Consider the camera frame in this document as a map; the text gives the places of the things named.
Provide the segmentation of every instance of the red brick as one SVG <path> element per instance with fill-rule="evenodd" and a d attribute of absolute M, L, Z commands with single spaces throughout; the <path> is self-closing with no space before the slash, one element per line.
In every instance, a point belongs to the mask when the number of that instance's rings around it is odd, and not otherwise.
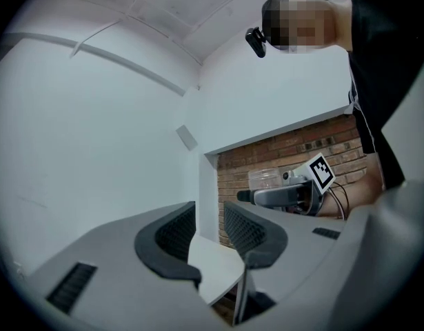
<path fill-rule="evenodd" d="M 232 156 L 241 155 L 243 157 L 248 157 L 252 155 L 253 148 L 251 145 L 236 147 L 233 150 L 227 151 L 227 153 Z"/>
<path fill-rule="evenodd" d="M 358 181 L 361 177 L 363 177 L 363 175 L 365 175 L 363 170 L 359 170 L 358 172 L 348 173 L 347 182 L 354 183 L 355 181 Z"/>
<path fill-rule="evenodd" d="M 277 151 L 270 151 L 258 156 L 258 162 L 271 161 L 273 159 L 278 158 L 279 154 Z"/>
<path fill-rule="evenodd" d="M 346 175 L 341 175 L 339 177 L 336 177 L 336 183 L 341 184 L 341 185 L 347 185 Z"/>
<path fill-rule="evenodd" d="M 350 118 L 352 118 L 354 115 L 346 115 L 346 114 L 341 114 L 337 117 L 334 118 L 329 118 L 326 122 L 327 123 L 338 123 L 339 121 L 346 121 Z"/>
<path fill-rule="evenodd" d="M 223 195 L 219 195 L 218 196 L 218 202 L 224 202 L 224 201 L 229 201 L 229 196 L 223 196 Z"/>
<path fill-rule="evenodd" d="M 230 242 L 230 240 L 228 239 L 228 235 L 221 230 L 219 231 L 219 241 L 221 243 L 226 243 L 226 244 L 228 244 Z"/>
<path fill-rule="evenodd" d="M 229 169 L 228 172 L 229 174 L 244 173 L 244 172 L 249 172 L 250 170 L 253 170 L 254 168 L 255 168 L 254 164 L 247 164 L 247 165 L 243 165 L 242 167 Z"/>
<path fill-rule="evenodd" d="M 258 154 L 264 154 L 269 151 L 268 143 L 262 143 L 261 145 L 254 146 L 253 154 L 256 156 Z"/>
<path fill-rule="evenodd" d="M 292 165 L 286 165 L 285 167 L 280 167 L 279 168 L 279 172 L 281 174 L 283 174 L 284 172 L 288 172 L 289 170 L 293 170 L 296 169 L 297 167 L 299 167 L 302 163 L 296 163 L 296 164 L 292 164 Z"/>
<path fill-rule="evenodd" d="M 355 172 L 366 167 L 366 158 L 361 158 L 353 162 L 339 164 L 333 167 L 335 175 Z"/>
<path fill-rule="evenodd" d="M 308 159 L 310 159 L 310 156 L 308 155 L 308 153 L 295 154 L 294 156 L 288 156 L 288 157 L 275 159 L 274 161 L 271 162 L 271 168 L 283 167 L 283 166 L 288 166 L 290 164 L 306 162 L 308 161 Z"/>
<path fill-rule="evenodd" d="M 256 163 L 257 161 L 258 161 L 257 156 L 251 156 L 245 159 L 245 164 L 253 164 L 253 163 Z"/>
<path fill-rule="evenodd" d="M 225 246 L 226 248 L 234 249 L 234 246 L 231 243 L 229 244 L 221 243 L 221 245 Z"/>
<path fill-rule="evenodd" d="M 241 167 L 245 165 L 245 159 L 237 159 L 235 161 L 232 162 L 232 167 Z"/>
<path fill-rule="evenodd" d="M 314 141 L 324 137 L 325 133 L 328 134 L 326 129 L 324 128 L 314 128 L 311 130 L 303 131 L 302 137 L 304 142 L 309 142 L 309 141 Z"/>
<path fill-rule="evenodd" d="M 340 134 L 334 135 L 334 140 L 336 141 L 336 143 L 349 141 L 349 140 L 352 140 L 353 138 L 354 136 L 352 135 L 351 131 L 341 132 Z"/>
<path fill-rule="evenodd" d="M 272 165 L 272 162 L 273 161 L 266 161 L 266 162 L 257 163 L 255 170 L 273 168 L 274 165 Z"/>
<path fill-rule="evenodd" d="M 327 127 L 328 134 L 338 134 L 347 130 L 354 129 L 356 127 L 356 120 L 354 117 L 350 117 L 345 121 L 339 121 L 333 123 Z"/>
<path fill-rule="evenodd" d="M 301 145 L 297 145 L 296 148 L 297 148 L 297 152 L 299 152 L 299 153 L 306 151 L 306 148 L 305 148 L 305 144 L 304 143 L 301 144 Z"/>
<path fill-rule="evenodd" d="M 229 187 L 233 189 L 248 188 L 248 180 L 232 181 Z"/>
<path fill-rule="evenodd" d="M 342 163 L 341 156 L 331 156 L 327 158 L 327 162 L 329 166 L 337 166 Z"/>
<path fill-rule="evenodd" d="M 283 134 L 280 134 L 280 135 L 276 135 L 275 137 L 273 137 L 273 139 L 276 142 L 281 142 L 281 141 L 285 141 L 285 140 L 291 139 L 295 135 L 296 135 L 296 132 L 295 131 L 289 131 L 289 132 L 284 132 Z"/>
<path fill-rule="evenodd" d="M 220 236 L 219 236 L 219 243 L 229 245 L 229 244 L 230 244 L 230 240 L 229 240 L 228 238 L 222 237 L 222 236 L 220 235 Z"/>
<path fill-rule="evenodd" d="M 287 139 L 287 140 L 283 140 L 283 141 L 280 141 L 280 142 L 271 143 L 269 145 L 269 148 L 271 150 L 278 150 L 279 148 L 286 148 L 286 147 L 290 147 L 290 146 L 295 146 L 295 145 L 298 145 L 298 144 L 300 144 L 302 142 L 303 141 L 302 141 L 302 137 L 301 136 L 295 136 L 295 137 L 292 137 L 291 139 Z"/>
<path fill-rule="evenodd" d="M 362 147 L 362 142 L 361 142 L 360 138 L 348 141 L 348 143 L 350 144 L 351 149 Z"/>
<path fill-rule="evenodd" d="M 234 180 L 248 180 L 248 172 L 234 174 Z"/>
<path fill-rule="evenodd" d="M 309 151 L 308 155 L 310 158 L 313 158 L 317 154 L 322 153 L 325 157 L 331 156 L 330 149 L 328 147 L 325 148 L 319 148 L 318 150 Z"/>
<path fill-rule="evenodd" d="M 347 151 L 344 143 L 340 143 L 338 145 L 330 146 L 330 152 L 332 154 L 338 154 Z"/>
<path fill-rule="evenodd" d="M 282 148 L 281 150 L 279 150 L 279 156 L 280 157 L 291 156 L 292 154 L 296 154 L 296 153 L 297 153 L 296 146 L 288 147 L 288 148 Z"/>
<path fill-rule="evenodd" d="M 360 136 L 360 135 L 359 135 L 359 132 L 358 132 L 358 130 L 357 130 L 357 128 L 352 129 L 352 130 L 351 130 L 351 134 L 352 134 L 352 138 L 353 138 L 353 139 L 355 139 L 355 138 L 357 138 L 357 137 L 359 137 L 359 136 Z"/>
<path fill-rule="evenodd" d="M 218 190 L 218 195 L 223 195 L 223 196 L 232 196 L 233 190 L 232 189 L 219 189 Z"/>
<path fill-rule="evenodd" d="M 341 155 L 343 163 L 354 161 L 354 160 L 358 159 L 358 157 L 359 157 L 359 153 L 357 152 L 357 150 L 349 151 L 349 152 L 343 153 Z"/>
<path fill-rule="evenodd" d="M 218 182 L 220 181 L 231 181 L 233 180 L 233 175 L 226 174 L 226 175 L 218 175 Z"/>

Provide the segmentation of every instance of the white desk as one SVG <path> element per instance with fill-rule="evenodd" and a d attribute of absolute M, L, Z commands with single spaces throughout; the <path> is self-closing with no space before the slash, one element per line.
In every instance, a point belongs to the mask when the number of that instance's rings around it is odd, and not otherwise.
<path fill-rule="evenodd" d="M 188 263 L 201 271 L 199 295 L 208 305 L 231 290 L 244 272 L 244 263 L 236 250 L 197 234 L 190 243 Z"/>

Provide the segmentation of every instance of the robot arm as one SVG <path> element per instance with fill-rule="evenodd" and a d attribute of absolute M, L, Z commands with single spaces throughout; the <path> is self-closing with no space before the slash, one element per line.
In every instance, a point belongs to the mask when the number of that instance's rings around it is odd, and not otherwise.
<path fill-rule="evenodd" d="M 336 177 L 324 156 L 319 153 L 295 170 L 285 172 L 280 188 L 238 192 L 238 200 L 266 208 L 278 208 L 316 216 L 324 194 Z"/>

